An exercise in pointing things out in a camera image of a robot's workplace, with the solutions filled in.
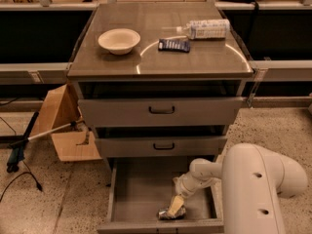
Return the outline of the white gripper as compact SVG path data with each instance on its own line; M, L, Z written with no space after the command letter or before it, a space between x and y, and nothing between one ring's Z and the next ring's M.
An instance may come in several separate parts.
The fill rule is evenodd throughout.
M168 215L175 216L179 209L184 204L184 199L187 199L202 188L203 181L193 176L191 173L186 173L173 178L175 184L175 194L169 207Z

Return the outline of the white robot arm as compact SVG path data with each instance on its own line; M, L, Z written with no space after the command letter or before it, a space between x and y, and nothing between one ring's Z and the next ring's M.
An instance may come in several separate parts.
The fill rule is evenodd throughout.
M221 180L224 234L286 234L281 198L300 195L308 186L306 171L294 159L259 145L232 146L220 163L195 159L174 179L168 208L174 218L184 201Z

